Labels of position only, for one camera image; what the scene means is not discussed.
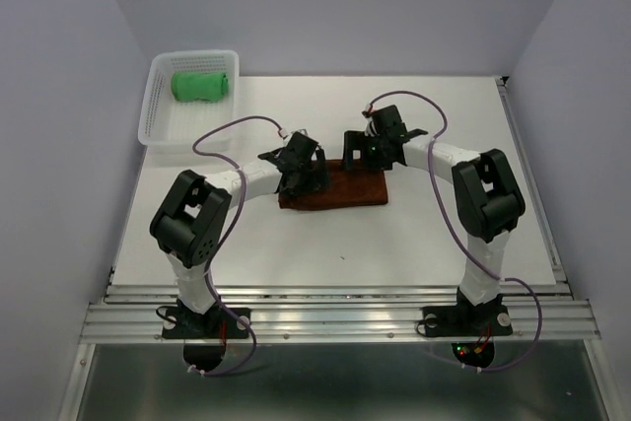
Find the brown microfiber towel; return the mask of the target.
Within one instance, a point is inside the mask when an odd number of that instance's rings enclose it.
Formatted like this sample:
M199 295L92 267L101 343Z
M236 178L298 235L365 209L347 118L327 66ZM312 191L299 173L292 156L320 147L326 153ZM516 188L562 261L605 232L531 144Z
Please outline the brown microfiber towel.
M327 160L330 187L300 197L278 197L281 209L327 211L343 208L383 206L388 204L386 177L383 171L371 172L357 165L345 171L341 160Z

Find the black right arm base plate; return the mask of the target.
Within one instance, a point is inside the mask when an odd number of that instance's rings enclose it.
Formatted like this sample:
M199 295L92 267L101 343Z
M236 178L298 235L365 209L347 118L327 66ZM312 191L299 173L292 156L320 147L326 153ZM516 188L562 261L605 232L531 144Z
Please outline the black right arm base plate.
M428 306L421 309L416 331L428 338L464 340L479 335L510 336L513 327L508 309L497 302L473 306L468 301L452 306Z

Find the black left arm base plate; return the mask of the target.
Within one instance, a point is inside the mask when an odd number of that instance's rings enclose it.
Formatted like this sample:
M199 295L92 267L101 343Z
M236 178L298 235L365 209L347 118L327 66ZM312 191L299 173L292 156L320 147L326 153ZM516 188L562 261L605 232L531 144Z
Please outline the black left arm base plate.
M247 340L249 333L218 306L204 315L185 306L158 306L156 316L163 324L162 337L167 340Z

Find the green microfiber towel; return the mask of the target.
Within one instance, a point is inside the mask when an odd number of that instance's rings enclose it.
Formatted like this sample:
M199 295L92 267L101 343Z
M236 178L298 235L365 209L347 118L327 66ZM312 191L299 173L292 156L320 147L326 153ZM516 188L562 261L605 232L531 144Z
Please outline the green microfiber towel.
M209 102L221 101L230 89L226 73L178 72L171 78L171 90L176 101Z

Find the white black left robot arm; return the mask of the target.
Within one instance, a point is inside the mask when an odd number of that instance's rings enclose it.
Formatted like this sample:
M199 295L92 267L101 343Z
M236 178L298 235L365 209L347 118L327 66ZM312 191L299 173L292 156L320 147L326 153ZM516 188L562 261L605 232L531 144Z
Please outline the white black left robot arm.
M297 131L283 147L256 160L211 175L185 170L177 175L153 217L149 232L172 265L178 301L187 309L185 324L196 335L212 334L219 324L208 288L208 270L222 242L235 227L226 225L231 210L240 216L257 197L293 198L325 191L330 181L324 150Z

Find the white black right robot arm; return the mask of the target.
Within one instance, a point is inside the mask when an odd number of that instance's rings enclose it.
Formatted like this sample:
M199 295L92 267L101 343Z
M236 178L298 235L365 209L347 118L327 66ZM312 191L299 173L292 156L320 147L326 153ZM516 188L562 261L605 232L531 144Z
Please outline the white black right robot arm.
M504 250L526 211L526 202L505 153L499 149L476 152L442 143L448 129L431 135L409 129L396 105L362 111L363 130L343 135L343 168L355 161L372 172L389 171L395 164L426 171L448 231L464 253L466 264L454 308L456 326L475 332L489 320L485 305L498 300Z

